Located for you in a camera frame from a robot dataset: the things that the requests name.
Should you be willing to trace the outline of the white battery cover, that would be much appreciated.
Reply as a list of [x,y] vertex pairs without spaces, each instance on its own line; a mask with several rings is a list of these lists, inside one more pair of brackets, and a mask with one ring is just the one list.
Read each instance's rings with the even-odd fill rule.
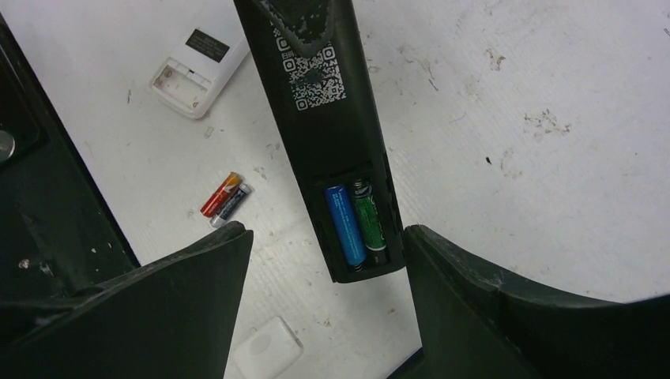
[[304,348],[282,317],[273,317],[244,340],[233,359],[244,378],[278,378],[303,354]]

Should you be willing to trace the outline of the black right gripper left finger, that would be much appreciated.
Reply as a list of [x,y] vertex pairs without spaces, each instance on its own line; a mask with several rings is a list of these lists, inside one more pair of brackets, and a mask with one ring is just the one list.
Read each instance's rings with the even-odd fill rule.
[[2,377],[222,378],[253,241],[233,221],[75,295],[2,301]]

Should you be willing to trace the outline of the red AAA battery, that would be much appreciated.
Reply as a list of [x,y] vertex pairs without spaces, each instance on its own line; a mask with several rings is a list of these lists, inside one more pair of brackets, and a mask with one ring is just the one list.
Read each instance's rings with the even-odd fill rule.
[[201,207],[201,214],[208,218],[213,217],[224,202],[236,191],[239,185],[243,183],[243,180],[244,177],[242,175],[232,171]]

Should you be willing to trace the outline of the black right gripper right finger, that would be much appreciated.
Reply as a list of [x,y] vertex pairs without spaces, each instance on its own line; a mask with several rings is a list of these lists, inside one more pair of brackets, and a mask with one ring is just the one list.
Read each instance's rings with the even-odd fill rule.
[[421,345],[406,378],[666,378],[669,297],[561,291],[423,225],[403,234]]

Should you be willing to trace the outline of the blue AAA battery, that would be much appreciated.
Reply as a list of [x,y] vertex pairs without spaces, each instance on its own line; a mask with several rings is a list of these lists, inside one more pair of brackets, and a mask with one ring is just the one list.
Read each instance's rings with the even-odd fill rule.
[[343,185],[331,186],[325,189],[325,196],[344,258],[355,272],[361,271],[367,253],[348,190]]

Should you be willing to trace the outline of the black bar tool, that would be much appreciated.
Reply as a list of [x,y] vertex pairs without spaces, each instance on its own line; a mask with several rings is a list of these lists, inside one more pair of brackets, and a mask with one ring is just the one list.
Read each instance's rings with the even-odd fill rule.
[[[298,55],[252,1],[235,7],[331,279],[353,283],[403,268],[401,216],[353,3],[334,1],[333,37],[314,57]],[[367,258],[355,272],[325,189],[343,185],[352,202],[359,179],[372,185],[386,248],[363,243]]]

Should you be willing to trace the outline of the black AAA battery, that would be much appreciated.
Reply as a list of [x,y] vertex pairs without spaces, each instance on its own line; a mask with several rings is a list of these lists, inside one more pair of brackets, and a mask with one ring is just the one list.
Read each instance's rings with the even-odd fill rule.
[[253,191],[254,189],[252,186],[245,183],[240,184],[210,220],[211,226],[214,228],[224,226],[231,220],[236,210],[253,193]]

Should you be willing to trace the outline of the white red remote control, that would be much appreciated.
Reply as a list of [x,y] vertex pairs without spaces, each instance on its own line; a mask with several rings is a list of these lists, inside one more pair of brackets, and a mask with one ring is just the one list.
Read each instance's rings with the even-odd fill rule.
[[200,119],[249,52],[234,2],[209,1],[160,65],[149,87],[171,109]]

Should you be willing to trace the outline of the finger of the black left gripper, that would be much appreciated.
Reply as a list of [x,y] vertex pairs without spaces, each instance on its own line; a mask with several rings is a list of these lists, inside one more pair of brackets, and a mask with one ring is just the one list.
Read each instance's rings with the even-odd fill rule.
[[253,0],[301,57],[314,57],[333,37],[334,1]]

